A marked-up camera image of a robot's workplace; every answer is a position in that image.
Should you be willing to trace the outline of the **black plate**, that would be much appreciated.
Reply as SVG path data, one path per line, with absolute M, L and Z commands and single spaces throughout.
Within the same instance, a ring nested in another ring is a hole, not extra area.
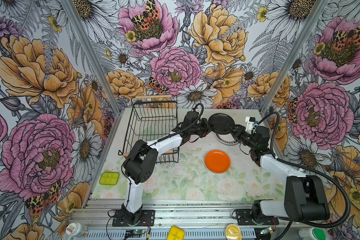
M 212 132 L 218 135 L 228 135 L 236 127 L 232 117 L 223 113 L 216 113 L 209 117 L 208 123 Z

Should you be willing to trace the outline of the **orange plate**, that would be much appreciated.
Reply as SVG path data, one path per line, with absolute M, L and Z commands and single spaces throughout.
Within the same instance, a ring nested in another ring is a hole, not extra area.
M 223 151 L 213 150 L 206 154 L 205 165 L 213 173 L 224 173 L 231 166 L 230 157 Z

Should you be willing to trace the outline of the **black wire dish rack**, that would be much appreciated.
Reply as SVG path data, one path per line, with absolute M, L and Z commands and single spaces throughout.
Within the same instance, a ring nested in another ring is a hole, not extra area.
M 125 139 L 118 154 L 127 158 L 136 141 L 149 142 L 168 135 L 179 123 L 177 102 L 171 95 L 138 96 L 127 111 Z

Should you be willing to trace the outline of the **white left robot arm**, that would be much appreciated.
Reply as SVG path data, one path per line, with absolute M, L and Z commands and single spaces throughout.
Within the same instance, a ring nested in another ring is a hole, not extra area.
M 190 141 L 191 136 L 207 136 L 217 127 L 197 111 L 187 112 L 184 121 L 179 123 L 167 135 L 145 142 L 138 140 L 123 163 L 123 174 L 128 179 L 127 197 L 122 204 L 121 221 L 136 225 L 142 215 L 142 197 L 144 182 L 154 172 L 157 159 L 166 152 L 178 148 Z

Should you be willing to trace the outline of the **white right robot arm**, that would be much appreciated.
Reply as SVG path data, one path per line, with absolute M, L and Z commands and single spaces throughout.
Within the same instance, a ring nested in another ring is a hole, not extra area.
M 283 200 L 259 200 L 253 203 L 251 217 L 254 222 L 260 224 L 270 217 L 301 223 L 329 219 L 330 210 L 322 180 L 318 176 L 306 175 L 272 155 L 268 128 L 260 127 L 252 134 L 241 125 L 232 125 L 229 130 L 235 140 L 250 148 L 251 159 L 259 167 L 285 184 Z

